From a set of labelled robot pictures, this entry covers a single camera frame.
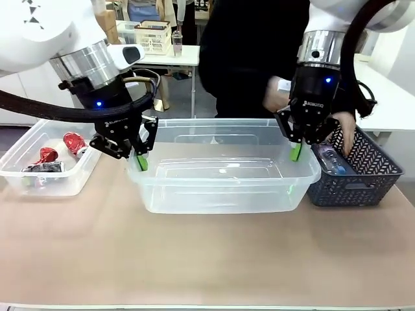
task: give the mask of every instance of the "white table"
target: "white table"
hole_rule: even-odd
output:
[[[386,143],[392,132],[415,131],[414,96],[366,63],[355,62],[355,72],[357,79],[372,90],[378,102],[373,113],[367,118],[357,120],[357,125],[372,133],[371,136],[380,145]]]
[[[196,67],[199,65],[198,45],[184,45],[182,56],[175,57],[171,49],[167,55],[151,55],[147,54],[143,60],[134,65],[139,68],[149,69],[184,69],[192,72],[192,88],[191,88],[191,117],[195,118],[195,79]]]

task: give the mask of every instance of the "black triangle marking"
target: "black triangle marking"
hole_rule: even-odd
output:
[[[36,23],[36,24],[38,24],[38,23],[39,23],[39,21],[38,21],[36,18],[32,17],[32,18],[30,19],[29,23]]]

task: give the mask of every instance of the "basket handle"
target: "basket handle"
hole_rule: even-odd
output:
[[[365,183],[348,183],[345,186],[346,190],[375,190],[376,187],[373,184],[365,184]]]

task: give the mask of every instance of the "empty plastic container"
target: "empty plastic container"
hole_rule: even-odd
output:
[[[161,120],[148,170],[132,152],[128,174],[153,213],[292,211],[321,171],[307,146],[290,152],[274,119]]]
[[[79,133],[87,144],[95,133],[93,124],[40,120],[0,159],[0,176],[19,194],[31,196],[74,196],[84,187],[97,164],[101,152],[88,148],[77,159],[67,149],[62,137],[67,132]],[[39,160],[42,147],[58,152],[57,161],[65,163],[65,172],[22,172],[23,168]],[[44,186],[28,186],[28,180],[41,178]]]

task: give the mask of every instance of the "table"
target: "table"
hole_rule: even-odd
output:
[[[415,97],[401,89],[385,76],[381,75],[366,63],[355,62],[356,77],[365,83],[374,93],[378,104],[373,113],[359,119],[364,131],[380,144],[385,144],[392,132],[415,131]]]
[[[38,308],[336,308],[415,305],[415,209],[164,215],[126,162],[102,155],[72,198],[0,192],[0,302]]]
[[[198,45],[184,45],[182,56],[175,57],[173,49],[170,49],[167,55],[151,55],[146,56],[134,67],[149,68],[149,69],[184,69],[192,72],[192,88],[191,88],[191,117],[195,118],[195,79],[196,67],[199,65],[199,50]]]

